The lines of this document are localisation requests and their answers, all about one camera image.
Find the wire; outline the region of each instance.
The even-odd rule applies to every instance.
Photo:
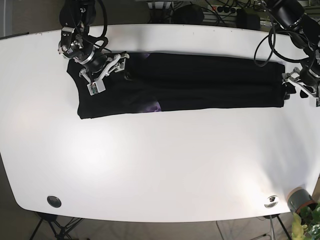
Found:
[[[107,34],[107,30],[108,30],[108,16],[107,16],[107,10],[106,7],[104,5],[104,3],[102,2],[102,0],[97,0],[98,3],[100,4],[100,7],[102,8],[102,14],[103,14],[103,31],[100,37],[105,37]]]
[[[204,0],[207,4],[209,4],[209,6],[211,6],[211,4],[210,4],[210,2],[208,1],[208,0]],[[216,13],[216,16],[217,16],[217,18],[219,18],[222,22],[223,22],[223,24],[225,25],[225,26],[227,26],[227,24],[225,23],[225,21],[221,18],[221,16],[217,13],[217,11],[212,7],[212,10]]]
[[[231,14],[234,14],[234,13],[230,12],[228,15],[224,16],[222,19],[225,19],[225,18],[229,17]]]
[[[266,39],[269,37],[270,34],[267,35],[264,39],[262,39],[262,41],[261,41],[261,42],[259,43],[259,45],[256,47],[256,50],[255,50],[254,56],[253,56],[253,62],[254,62],[255,65],[257,65],[257,66],[260,67],[260,68],[264,67],[265,65],[267,65],[267,64],[269,63],[272,55],[274,54],[275,47],[276,47],[276,27],[275,27],[275,23],[274,23],[274,20],[273,20],[271,14],[269,13],[268,9],[265,7],[265,5],[263,5],[263,8],[265,8],[265,11],[266,11],[266,13],[268,14],[268,16],[269,16],[269,18],[270,18],[271,25],[272,25],[272,31],[273,31],[274,35],[273,35],[273,44],[272,44],[272,46],[271,46],[270,55],[269,55],[269,57],[267,58],[267,60],[266,60],[264,63],[262,63],[262,64],[259,64],[259,63],[257,62],[257,60],[256,60],[257,52],[258,52],[258,49],[259,49],[260,45],[264,42],[264,40],[266,40]]]
[[[214,11],[211,11],[210,9],[207,9],[207,8],[205,8],[205,7],[200,7],[200,8],[202,8],[202,9],[205,9],[205,10],[207,10],[207,11],[209,11],[209,12],[211,12],[211,13],[213,13],[213,15],[215,15],[216,16],[216,26],[220,23],[220,18],[219,18],[219,16],[218,16],[218,14],[217,13],[215,13]]]
[[[98,45],[98,44],[96,44],[96,43],[92,43],[90,40],[87,39],[87,37],[85,37],[85,36],[81,33],[81,31],[80,31],[79,28],[78,28],[78,25],[76,24],[74,15],[72,14],[72,9],[71,9],[70,2],[68,2],[68,6],[69,6],[69,11],[70,11],[70,15],[71,15],[73,24],[74,24],[74,26],[75,26],[75,29],[76,29],[77,32],[79,33],[79,35],[80,35],[86,42],[94,45],[95,47],[98,47],[98,48],[101,49],[101,50],[102,50],[102,49],[107,50],[109,53],[112,53],[112,51],[111,51],[110,49],[108,49],[108,48],[106,48],[106,46],[104,46],[104,45],[107,45],[107,44],[108,44],[107,42],[104,41],[103,45],[100,46],[100,45]],[[105,32],[105,31],[107,31],[107,28],[106,28],[105,26],[103,26],[103,32]],[[103,37],[103,36],[96,37],[96,39],[98,39],[98,41],[99,41],[99,39],[101,39],[101,38],[106,38],[106,37]]]
[[[280,30],[280,31],[276,31],[276,33],[277,33],[277,34],[278,34],[278,33],[292,33],[292,34],[297,34],[297,35],[299,35],[301,38],[303,38],[304,40],[306,40],[307,42],[309,42],[309,40],[308,40],[305,36],[303,36],[303,35],[301,35],[301,34],[298,34],[298,33],[294,32],[294,31]],[[271,35],[272,35],[272,34],[273,34],[273,33],[269,32],[269,35],[268,35],[269,46],[271,45]],[[286,61],[286,62],[289,62],[289,63],[299,64],[300,61],[303,60],[303,58],[302,58],[302,59],[291,59],[291,58],[287,58],[287,57],[285,57],[285,56],[282,56],[282,55],[281,55],[280,53],[278,53],[275,49],[274,49],[274,54],[275,54],[277,57],[279,57],[280,59],[282,59],[282,60],[284,60],[284,61]]]

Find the folded clothing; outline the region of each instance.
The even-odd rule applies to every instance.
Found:
[[[167,53],[130,53],[123,72],[103,79],[106,90],[90,95],[73,59],[67,72],[79,93],[81,119],[117,114],[207,108],[283,107],[285,66],[251,59]]]

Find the white table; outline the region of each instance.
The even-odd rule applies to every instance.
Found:
[[[99,36],[101,27],[91,28]],[[252,58],[266,33],[192,25],[109,26],[113,51]],[[60,31],[0,41],[0,151],[24,209],[88,219],[196,222],[288,212],[320,172],[320,108],[205,109],[81,120]],[[302,58],[286,36],[276,49]],[[258,57],[270,53],[267,43]],[[287,71],[295,65],[286,63]],[[47,196],[56,196],[53,208]],[[280,202],[265,208],[268,197]]]

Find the potted plant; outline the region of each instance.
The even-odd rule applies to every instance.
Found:
[[[303,188],[296,188],[287,198],[293,212],[292,240],[320,239],[320,203]]]

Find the power strip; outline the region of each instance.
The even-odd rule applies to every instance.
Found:
[[[215,10],[221,16],[237,16],[237,10],[240,7],[229,7],[229,6],[222,6],[222,5],[208,5],[208,10]]]

